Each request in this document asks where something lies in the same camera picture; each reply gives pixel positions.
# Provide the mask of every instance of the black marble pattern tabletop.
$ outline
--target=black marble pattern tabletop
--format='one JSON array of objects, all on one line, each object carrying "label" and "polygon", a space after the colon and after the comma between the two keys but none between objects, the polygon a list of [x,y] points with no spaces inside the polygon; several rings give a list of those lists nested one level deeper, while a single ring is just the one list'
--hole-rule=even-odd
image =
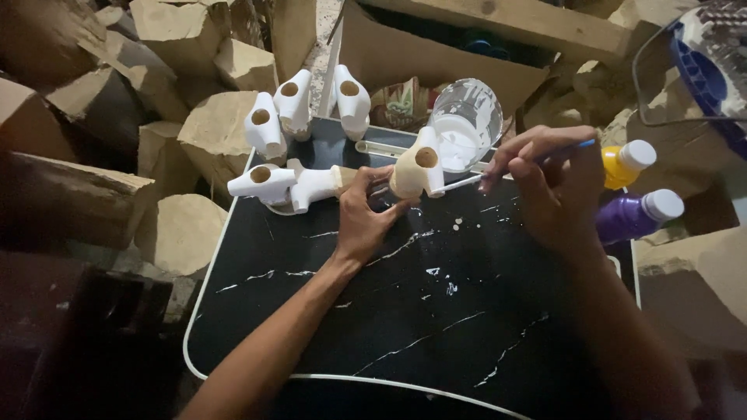
[{"label": "black marble pattern tabletop", "polygon": [[[355,151],[336,120],[314,119],[312,133],[289,149],[305,167],[394,162]],[[371,128],[365,140],[408,147],[415,136]],[[436,418],[611,417],[574,332],[564,273],[523,229],[520,206],[506,180],[488,197],[472,185],[423,199],[330,309],[274,416],[344,418],[350,406],[365,418],[413,416],[413,407]],[[311,278],[335,247],[338,220],[336,199],[296,216],[235,201],[185,336],[195,374],[210,374]],[[630,243],[608,254],[635,294]]]}]

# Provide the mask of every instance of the cardboard box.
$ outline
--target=cardboard box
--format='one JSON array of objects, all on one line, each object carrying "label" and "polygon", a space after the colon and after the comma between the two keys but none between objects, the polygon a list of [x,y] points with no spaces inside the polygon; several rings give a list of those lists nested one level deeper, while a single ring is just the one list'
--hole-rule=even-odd
[{"label": "cardboard box", "polygon": [[35,90],[0,78],[0,141],[5,149],[77,162],[54,114]]},{"label": "cardboard box", "polygon": [[369,92],[417,76],[435,87],[461,78],[477,78],[495,92],[504,117],[512,115],[545,80],[538,69],[472,54],[374,22],[354,1],[342,10],[339,63]]}]

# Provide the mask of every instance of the glass cup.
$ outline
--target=glass cup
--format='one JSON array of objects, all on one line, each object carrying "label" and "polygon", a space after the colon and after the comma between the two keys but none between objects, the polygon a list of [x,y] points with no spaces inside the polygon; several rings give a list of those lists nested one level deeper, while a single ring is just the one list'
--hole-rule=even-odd
[{"label": "glass cup", "polygon": [[441,142],[438,156],[446,173],[467,173],[500,140],[503,112],[495,93],[475,78],[446,86],[428,120]]}]

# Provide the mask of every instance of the left hand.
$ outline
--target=left hand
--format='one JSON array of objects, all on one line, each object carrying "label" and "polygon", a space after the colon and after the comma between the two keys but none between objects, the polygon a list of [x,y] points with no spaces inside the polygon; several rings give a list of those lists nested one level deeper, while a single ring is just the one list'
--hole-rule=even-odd
[{"label": "left hand", "polygon": [[420,200],[403,200],[383,213],[368,206],[372,188],[389,181],[394,165],[371,169],[361,167],[353,183],[340,196],[340,231],[333,256],[362,267],[384,242],[384,235],[400,216]]}]

